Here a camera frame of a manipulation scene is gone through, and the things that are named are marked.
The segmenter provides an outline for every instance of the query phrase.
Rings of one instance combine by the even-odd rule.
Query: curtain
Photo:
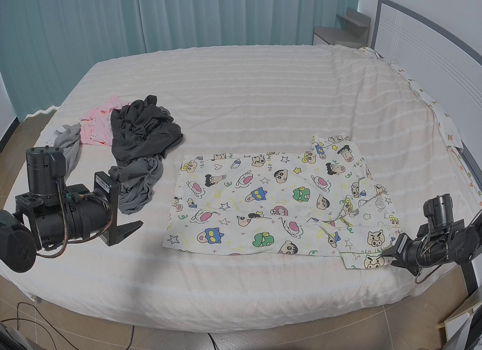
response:
[[[311,44],[358,0],[0,0],[0,70],[18,118],[60,105],[97,62],[193,46]]]

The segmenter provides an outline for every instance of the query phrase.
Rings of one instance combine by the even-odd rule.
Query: crumpled black clothing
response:
[[[112,111],[112,154],[118,166],[127,166],[141,157],[165,158],[166,150],[182,141],[180,126],[173,124],[166,108],[156,104],[157,97],[148,95],[145,100]]]

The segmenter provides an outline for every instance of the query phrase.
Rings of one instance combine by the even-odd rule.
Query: pink cloth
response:
[[[121,109],[128,102],[119,100],[113,95],[103,104],[84,113],[81,121],[81,143],[90,145],[109,145],[112,146],[112,128],[110,126],[110,114],[114,109]]]

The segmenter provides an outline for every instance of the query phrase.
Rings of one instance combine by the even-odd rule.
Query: headboard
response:
[[[482,188],[482,56],[429,19],[378,0],[371,48],[406,70],[450,115]]]

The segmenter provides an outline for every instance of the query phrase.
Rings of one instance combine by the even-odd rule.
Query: light gray cloth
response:
[[[77,165],[77,154],[81,144],[81,125],[63,125],[65,131],[55,131],[57,137],[53,142],[54,147],[63,148],[67,165],[67,175],[70,174]]]
[[[131,162],[126,167],[117,167],[118,170],[128,170],[129,173],[147,173],[143,178],[126,181],[120,190],[118,209],[123,214],[133,214],[140,211],[144,205],[151,201],[152,187],[163,173],[159,157],[141,157]]]

